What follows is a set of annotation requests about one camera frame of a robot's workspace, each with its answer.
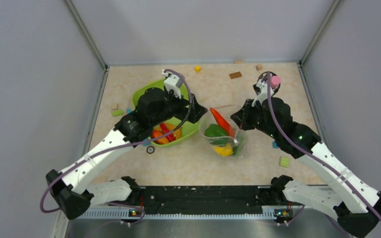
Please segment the clear zip top bag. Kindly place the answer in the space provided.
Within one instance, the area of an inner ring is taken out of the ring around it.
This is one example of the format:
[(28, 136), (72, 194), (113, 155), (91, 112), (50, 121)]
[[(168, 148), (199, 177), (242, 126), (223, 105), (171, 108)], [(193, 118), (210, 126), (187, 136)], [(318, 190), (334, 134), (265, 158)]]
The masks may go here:
[(231, 120), (240, 106), (230, 104), (212, 107), (199, 121), (199, 132), (220, 157), (241, 158), (247, 141), (246, 133)]

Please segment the green toy pepper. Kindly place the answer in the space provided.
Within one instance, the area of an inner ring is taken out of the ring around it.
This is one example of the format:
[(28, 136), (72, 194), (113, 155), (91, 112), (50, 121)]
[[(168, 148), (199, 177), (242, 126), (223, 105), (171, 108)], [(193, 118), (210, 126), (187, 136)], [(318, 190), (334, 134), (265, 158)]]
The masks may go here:
[(204, 136), (215, 138), (215, 137), (228, 136), (228, 133), (219, 125), (212, 123), (204, 131)]

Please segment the orange toy carrot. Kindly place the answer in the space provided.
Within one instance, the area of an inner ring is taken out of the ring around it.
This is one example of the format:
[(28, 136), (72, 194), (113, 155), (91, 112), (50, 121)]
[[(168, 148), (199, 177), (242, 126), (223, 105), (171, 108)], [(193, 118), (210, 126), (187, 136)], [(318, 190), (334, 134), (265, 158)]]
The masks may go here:
[(216, 120), (217, 124), (226, 131), (230, 137), (235, 137), (235, 131), (233, 127), (227, 122), (227, 120), (214, 108), (210, 108), (210, 112)]

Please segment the red toy chili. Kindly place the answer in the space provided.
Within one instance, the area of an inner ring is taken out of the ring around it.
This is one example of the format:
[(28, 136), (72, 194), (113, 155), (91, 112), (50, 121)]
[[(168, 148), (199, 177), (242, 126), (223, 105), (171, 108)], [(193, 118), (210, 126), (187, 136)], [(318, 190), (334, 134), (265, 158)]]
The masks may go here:
[[(164, 134), (167, 134), (171, 131), (171, 127), (169, 126), (169, 124), (166, 124), (166, 123), (161, 123), (160, 124), (160, 128), (161, 130), (163, 131)], [(176, 140), (175, 136), (173, 135), (173, 133), (169, 134), (166, 136), (167, 140), (169, 142), (172, 142), (174, 140)]]

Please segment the green toy lettuce leaf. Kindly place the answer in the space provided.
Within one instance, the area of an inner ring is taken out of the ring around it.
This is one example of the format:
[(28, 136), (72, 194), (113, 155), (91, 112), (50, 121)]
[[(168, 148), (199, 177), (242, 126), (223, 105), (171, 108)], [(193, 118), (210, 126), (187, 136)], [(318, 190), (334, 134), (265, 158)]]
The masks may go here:
[(234, 154), (230, 157), (237, 157), (241, 154), (241, 151), (245, 146), (246, 139), (242, 136), (237, 136), (236, 138), (228, 136), (216, 137), (210, 142), (210, 146), (213, 149), (213, 146), (224, 146), (227, 143), (230, 143), (234, 150)]

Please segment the yellow toy lemon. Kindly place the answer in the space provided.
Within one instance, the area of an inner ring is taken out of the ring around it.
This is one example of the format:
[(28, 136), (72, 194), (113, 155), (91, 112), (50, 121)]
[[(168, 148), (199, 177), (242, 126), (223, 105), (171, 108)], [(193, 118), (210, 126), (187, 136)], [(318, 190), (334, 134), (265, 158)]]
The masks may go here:
[(216, 154), (222, 157), (228, 157), (234, 154), (233, 146), (230, 143), (227, 143), (224, 146), (213, 146), (213, 150)]

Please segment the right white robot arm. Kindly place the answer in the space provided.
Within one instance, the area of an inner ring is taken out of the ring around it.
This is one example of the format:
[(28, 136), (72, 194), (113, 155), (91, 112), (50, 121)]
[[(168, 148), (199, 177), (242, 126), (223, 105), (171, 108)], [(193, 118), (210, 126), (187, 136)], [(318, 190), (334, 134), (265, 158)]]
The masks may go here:
[(340, 162), (310, 127), (295, 122), (283, 100), (248, 99), (231, 120), (242, 130), (257, 129), (272, 137), (282, 151), (308, 166), (330, 187), (326, 192), (281, 175), (271, 181), (275, 203), (307, 205), (333, 218), (357, 238), (366, 237), (381, 223), (381, 191), (368, 186)]

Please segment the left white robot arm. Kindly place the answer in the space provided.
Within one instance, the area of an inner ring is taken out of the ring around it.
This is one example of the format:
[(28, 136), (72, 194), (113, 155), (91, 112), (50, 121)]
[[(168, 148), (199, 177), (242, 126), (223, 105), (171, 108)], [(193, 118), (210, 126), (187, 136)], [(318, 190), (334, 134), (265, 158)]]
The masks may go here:
[(179, 119), (179, 125), (197, 123), (205, 113), (207, 108), (197, 102), (193, 93), (183, 98), (173, 89), (148, 88), (139, 97), (135, 109), (123, 116), (99, 144), (70, 166), (46, 174), (45, 194), (51, 194), (69, 220), (107, 202), (135, 204), (139, 191), (132, 178), (98, 185), (92, 185), (92, 181), (117, 158), (148, 139), (155, 126), (171, 118)]

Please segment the green plastic bowl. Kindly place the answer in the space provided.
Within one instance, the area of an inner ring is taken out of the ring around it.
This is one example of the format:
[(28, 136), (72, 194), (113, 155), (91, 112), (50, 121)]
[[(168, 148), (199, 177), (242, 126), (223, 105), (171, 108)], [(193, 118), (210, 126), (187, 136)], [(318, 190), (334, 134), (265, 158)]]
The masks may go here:
[[(132, 108), (135, 108), (136, 105), (138, 104), (138, 100), (139, 98), (145, 93), (145, 91), (151, 87), (155, 87), (155, 88), (160, 88), (160, 89), (164, 89), (164, 79), (160, 79), (158, 81), (151, 81), (148, 85), (144, 86), (144, 87), (141, 87), (140, 89), (136, 90), (132, 97), (131, 97), (131, 104), (132, 104)], [(166, 120), (164, 123), (172, 123), (174, 125), (178, 125), (179, 123), (181, 122), (180, 119), (177, 119), (177, 118), (171, 118), (169, 120)], [(164, 144), (164, 145), (159, 145), (157, 143), (155, 143), (155, 141), (151, 142), (151, 146), (155, 146), (155, 147), (169, 147), (169, 146), (173, 146), (173, 145), (177, 145), (183, 141), (185, 141), (186, 139), (190, 138), (193, 134), (195, 134), (196, 132), (199, 131), (199, 122), (197, 123), (190, 123), (190, 122), (185, 122), (182, 126), (182, 138), (178, 139), (178, 140), (174, 140), (173, 142), (169, 142), (168, 144)]]

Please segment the orange toy pastry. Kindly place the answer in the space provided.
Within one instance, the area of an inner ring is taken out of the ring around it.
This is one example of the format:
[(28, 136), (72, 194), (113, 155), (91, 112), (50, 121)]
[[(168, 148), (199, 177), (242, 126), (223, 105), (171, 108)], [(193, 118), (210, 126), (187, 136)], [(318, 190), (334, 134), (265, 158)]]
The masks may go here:
[[(169, 131), (173, 131), (173, 130), (177, 127), (177, 125), (174, 125), (174, 124), (172, 124), (172, 123), (166, 123), (166, 126), (167, 126), (167, 128), (169, 129)], [(175, 137), (176, 140), (182, 138), (182, 128), (180, 127), (180, 128), (178, 128), (178, 129), (176, 129), (176, 130), (172, 133), (172, 135)]]

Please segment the blue toy block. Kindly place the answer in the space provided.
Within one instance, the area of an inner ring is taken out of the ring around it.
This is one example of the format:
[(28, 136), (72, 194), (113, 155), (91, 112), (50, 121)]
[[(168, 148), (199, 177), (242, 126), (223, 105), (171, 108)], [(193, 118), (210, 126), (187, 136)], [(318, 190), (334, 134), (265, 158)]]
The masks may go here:
[(280, 148), (280, 147), (278, 146), (278, 144), (277, 144), (275, 141), (272, 142), (272, 147), (273, 147), (274, 149), (279, 149), (279, 148)]

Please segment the orange toy fruit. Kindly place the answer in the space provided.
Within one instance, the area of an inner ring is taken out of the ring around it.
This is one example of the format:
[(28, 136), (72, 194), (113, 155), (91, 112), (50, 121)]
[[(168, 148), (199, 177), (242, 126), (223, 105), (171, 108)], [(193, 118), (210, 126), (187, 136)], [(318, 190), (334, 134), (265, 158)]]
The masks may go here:
[(168, 140), (168, 138), (166, 137), (163, 137), (163, 133), (158, 131), (158, 130), (153, 130), (152, 131), (152, 135), (151, 135), (151, 138), (159, 138), (157, 140), (155, 140), (155, 143), (159, 144), (159, 145), (164, 145), (164, 144), (168, 144), (170, 141)]

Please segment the brown toy brick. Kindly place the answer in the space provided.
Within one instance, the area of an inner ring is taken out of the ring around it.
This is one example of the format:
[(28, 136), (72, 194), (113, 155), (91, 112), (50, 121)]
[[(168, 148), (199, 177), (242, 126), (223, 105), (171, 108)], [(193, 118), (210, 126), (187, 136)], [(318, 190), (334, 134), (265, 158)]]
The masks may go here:
[(240, 78), (240, 77), (242, 77), (242, 73), (241, 73), (240, 71), (238, 71), (238, 72), (233, 72), (233, 73), (230, 73), (230, 74), (229, 74), (229, 77), (230, 77), (231, 79)]

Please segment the tan wooden block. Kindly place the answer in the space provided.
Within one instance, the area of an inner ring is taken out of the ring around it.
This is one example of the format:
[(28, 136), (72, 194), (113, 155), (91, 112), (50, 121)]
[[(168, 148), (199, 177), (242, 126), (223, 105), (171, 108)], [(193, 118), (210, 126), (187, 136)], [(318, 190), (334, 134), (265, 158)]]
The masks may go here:
[(258, 65), (256, 66), (256, 69), (257, 69), (257, 71), (262, 70), (262, 69), (263, 69), (263, 65), (262, 65), (262, 64), (258, 64)]

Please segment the cyan toy piece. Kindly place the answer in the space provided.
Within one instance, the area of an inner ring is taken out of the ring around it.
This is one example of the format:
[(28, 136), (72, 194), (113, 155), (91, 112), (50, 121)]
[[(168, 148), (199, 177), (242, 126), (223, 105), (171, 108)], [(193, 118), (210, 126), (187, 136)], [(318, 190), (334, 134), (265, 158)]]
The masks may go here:
[(141, 145), (146, 147), (146, 146), (149, 146), (150, 144), (151, 144), (150, 138), (147, 138), (143, 141)]

